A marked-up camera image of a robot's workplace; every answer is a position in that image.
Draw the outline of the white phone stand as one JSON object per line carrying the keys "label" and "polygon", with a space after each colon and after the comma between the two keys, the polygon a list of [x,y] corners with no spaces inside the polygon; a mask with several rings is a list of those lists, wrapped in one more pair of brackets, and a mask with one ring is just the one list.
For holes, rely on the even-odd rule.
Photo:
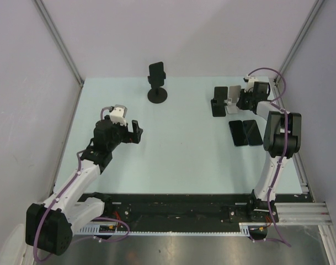
{"label": "white phone stand", "polygon": [[226,111],[228,114],[237,114],[238,107],[236,106],[241,93],[241,86],[230,86],[228,88],[228,94],[226,99]]}

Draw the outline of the black folding phone stand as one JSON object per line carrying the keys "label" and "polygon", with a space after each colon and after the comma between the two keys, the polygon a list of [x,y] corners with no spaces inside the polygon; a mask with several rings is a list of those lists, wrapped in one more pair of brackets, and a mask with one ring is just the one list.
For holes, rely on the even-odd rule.
{"label": "black folding phone stand", "polygon": [[228,87],[214,88],[214,97],[211,99],[211,110],[213,117],[226,116],[227,97],[228,97]]}

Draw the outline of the blue-edged smartphone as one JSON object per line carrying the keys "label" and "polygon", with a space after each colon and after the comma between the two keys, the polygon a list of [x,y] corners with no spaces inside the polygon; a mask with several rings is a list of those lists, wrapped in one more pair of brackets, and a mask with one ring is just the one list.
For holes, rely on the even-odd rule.
{"label": "blue-edged smartphone", "polygon": [[261,146],[263,139],[261,137],[256,120],[242,121],[249,146]]}

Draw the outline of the teal-edged smartphone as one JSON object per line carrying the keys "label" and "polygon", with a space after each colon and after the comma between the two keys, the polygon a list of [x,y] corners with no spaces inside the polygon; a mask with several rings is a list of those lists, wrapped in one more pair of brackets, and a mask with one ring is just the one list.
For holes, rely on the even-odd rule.
{"label": "teal-edged smartphone", "polygon": [[233,139],[233,143],[235,146],[247,146],[248,139],[246,136],[246,132],[244,130],[244,126],[241,120],[233,120],[229,121],[229,127]]}

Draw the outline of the black pole phone stand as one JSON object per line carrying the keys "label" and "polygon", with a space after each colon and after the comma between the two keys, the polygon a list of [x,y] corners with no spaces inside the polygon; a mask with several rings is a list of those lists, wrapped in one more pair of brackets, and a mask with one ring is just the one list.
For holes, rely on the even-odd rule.
{"label": "black pole phone stand", "polygon": [[151,85],[151,89],[147,93],[148,100],[154,104],[163,103],[168,97],[167,91],[163,88],[166,75],[165,74],[162,74],[160,76],[150,75],[147,78],[149,84]]}

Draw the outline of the black smartphone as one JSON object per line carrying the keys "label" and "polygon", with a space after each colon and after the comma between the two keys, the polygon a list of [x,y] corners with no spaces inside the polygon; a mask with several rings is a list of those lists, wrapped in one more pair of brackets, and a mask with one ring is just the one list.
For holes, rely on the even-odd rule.
{"label": "black smartphone", "polygon": [[163,79],[166,78],[166,73],[164,71],[164,63],[162,61],[150,64],[148,69],[150,77],[163,78]]}

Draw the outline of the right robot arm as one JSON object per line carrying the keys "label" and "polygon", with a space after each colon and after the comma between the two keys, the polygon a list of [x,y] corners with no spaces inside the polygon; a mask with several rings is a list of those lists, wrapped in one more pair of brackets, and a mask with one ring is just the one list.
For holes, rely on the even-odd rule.
{"label": "right robot arm", "polygon": [[277,216],[275,207],[276,188],[285,165],[301,146],[302,116],[290,113],[268,100],[265,92],[242,89],[237,102],[240,110],[250,110],[266,121],[263,147],[265,164],[256,187],[252,190],[246,216],[253,222],[262,222]]}

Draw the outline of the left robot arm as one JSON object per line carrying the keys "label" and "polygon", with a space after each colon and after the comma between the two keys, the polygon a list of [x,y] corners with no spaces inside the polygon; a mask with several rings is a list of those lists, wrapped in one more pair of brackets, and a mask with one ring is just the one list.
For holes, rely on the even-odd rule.
{"label": "left robot arm", "polygon": [[133,131],[127,122],[113,121],[106,116],[96,123],[89,145],[77,152],[77,167],[62,187],[42,203],[33,203],[26,211],[25,242],[38,250],[60,256],[70,246],[74,233],[90,221],[112,217],[113,207],[98,198],[90,197],[77,205],[88,186],[106,169],[113,151],[120,144],[139,144],[143,129],[136,120]]}

